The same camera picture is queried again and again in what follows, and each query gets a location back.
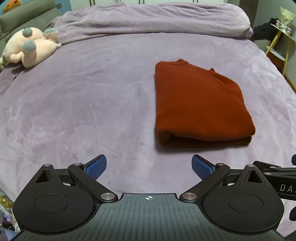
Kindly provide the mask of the yellow side table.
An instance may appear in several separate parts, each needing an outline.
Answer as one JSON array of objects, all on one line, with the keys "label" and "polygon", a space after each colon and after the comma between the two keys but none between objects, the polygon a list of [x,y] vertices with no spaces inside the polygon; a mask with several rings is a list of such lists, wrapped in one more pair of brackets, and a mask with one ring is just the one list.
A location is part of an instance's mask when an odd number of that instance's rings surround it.
[{"label": "yellow side table", "polygon": [[295,92],[295,39],[276,25],[271,26],[276,35],[266,46],[265,54]]}]

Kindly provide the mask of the black cloth on table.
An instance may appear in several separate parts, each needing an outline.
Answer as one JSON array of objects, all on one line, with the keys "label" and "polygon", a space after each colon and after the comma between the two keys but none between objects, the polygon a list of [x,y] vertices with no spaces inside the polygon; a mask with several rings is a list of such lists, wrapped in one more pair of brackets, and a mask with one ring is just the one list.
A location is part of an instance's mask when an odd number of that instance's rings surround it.
[{"label": "black cloth on table", "polygon": [[259,25],[253,28],[253,35],[251,40],[268,40],[272,41],[278,31],[272,25],[276,25],[280,22],[278,18],[271,18],[269,22]]}]

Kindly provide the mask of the dark red knit sweater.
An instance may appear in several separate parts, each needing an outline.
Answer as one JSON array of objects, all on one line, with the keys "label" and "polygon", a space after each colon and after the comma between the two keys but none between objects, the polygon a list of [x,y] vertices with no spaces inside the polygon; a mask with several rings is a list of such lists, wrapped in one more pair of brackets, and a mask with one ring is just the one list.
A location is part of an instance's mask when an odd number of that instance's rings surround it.
[{"label": "dark red knit sweater", "polygon": [[155,66],[156,134],[164,147],[247,146],[255,134],[242,91],[183,59]]}]

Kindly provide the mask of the purple rumpled duvet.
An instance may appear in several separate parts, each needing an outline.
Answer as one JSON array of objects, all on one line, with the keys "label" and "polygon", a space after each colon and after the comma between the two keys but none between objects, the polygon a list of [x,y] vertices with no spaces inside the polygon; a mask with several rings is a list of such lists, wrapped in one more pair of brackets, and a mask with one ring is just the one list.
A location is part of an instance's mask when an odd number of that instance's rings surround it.
[{"label": "purple rumpled duvet", "polygon": [[48,27],[58,30],[62,44],[116,34],[186,33],[236,38],[253,34],[244,10],[224,3],[90,6],[55,17]]}]

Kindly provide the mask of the pink plush toy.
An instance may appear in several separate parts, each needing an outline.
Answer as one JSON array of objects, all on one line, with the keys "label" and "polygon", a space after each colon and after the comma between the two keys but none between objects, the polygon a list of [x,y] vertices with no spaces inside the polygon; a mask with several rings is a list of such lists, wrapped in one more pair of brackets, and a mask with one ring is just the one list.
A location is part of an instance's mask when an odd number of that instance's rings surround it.
[{"label": "pink plush toy", "polygon": [[25,68],[32,68],[51,56],[57,48],[58,30],[49,28],[24,28],[16,32],[7,42],[1,55],[1,70],[8,63],[21,62]]}]

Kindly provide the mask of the green headboard cushion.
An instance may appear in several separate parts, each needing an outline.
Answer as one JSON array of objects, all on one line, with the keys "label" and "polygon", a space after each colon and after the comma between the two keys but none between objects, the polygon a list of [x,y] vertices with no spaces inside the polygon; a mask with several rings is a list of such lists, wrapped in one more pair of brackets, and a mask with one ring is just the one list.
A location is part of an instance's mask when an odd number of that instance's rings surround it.
[{"label": "green headboard cushion", "polygon": [[35,0],[24,3],[1,15],[1,52],[7,41],[21,29],[27,27],[46,30],[49,22],[62,13],[55,1]]}]

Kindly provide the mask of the cream paper bag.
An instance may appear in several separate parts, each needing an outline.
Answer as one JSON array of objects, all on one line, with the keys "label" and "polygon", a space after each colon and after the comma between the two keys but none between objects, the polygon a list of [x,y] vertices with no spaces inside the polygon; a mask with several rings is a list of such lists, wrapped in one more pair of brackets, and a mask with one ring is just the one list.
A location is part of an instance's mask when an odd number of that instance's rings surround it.
[{"label": "cream paper bag", "polygon": [[286,32],[294,20],[295,14],[283,7],[280,7],[280,13],[281,13],[280,29]]}]

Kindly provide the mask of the purple plush bed sheet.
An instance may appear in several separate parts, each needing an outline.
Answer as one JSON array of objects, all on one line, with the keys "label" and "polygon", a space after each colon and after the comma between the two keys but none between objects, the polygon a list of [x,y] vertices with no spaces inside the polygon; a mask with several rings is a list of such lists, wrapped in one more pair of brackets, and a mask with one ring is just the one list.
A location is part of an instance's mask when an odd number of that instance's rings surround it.
[{"label": "purple plush bed sheet", "polygon": [[[156,134],[155,66],[183,59],[236,82],[255,125],[249,145],[164,147]],[[276,230],[232,233],[180,195],[201,179],[192,157],[242,170],[293,167],[295,93],[254,42],[186,33],[116,34],[63,44],[33,68],[1,73],[1,188],[14,200],[44,164],[66,169],[106,156],[97,182],[118,201],[64,233],[15,240],[289,240],[295,201]]]}]

